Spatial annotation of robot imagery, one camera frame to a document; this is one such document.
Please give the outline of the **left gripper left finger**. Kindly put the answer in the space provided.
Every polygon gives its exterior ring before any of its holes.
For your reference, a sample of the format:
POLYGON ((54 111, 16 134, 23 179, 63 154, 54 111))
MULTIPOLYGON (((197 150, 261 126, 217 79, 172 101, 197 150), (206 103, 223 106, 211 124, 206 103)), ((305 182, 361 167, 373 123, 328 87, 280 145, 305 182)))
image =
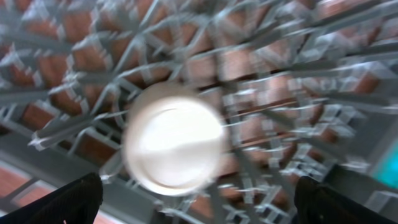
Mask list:
POLYGON ((1 217, 1 224, 93 224, 103 203, 103 184, 89 173, 1 217))

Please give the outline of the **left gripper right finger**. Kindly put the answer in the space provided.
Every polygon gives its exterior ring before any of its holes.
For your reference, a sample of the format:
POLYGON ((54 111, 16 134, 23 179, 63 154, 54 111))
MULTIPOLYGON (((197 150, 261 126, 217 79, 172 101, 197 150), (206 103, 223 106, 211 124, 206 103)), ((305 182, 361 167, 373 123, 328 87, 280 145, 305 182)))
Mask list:
POLYGON ((298 224, 396 224, 308 176, 297 182, 294 205, 298 224))

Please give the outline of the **white cup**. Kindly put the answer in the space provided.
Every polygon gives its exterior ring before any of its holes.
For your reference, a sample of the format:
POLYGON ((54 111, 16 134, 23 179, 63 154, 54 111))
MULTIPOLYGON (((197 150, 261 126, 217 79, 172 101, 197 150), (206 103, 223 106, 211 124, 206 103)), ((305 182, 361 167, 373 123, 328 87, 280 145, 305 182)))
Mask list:
POLYGON ((209 186, 224 166, 221 113, 181 84, 160 82, 132 103, 123 131, 126 170, 151 192, 181 196, 209 186))

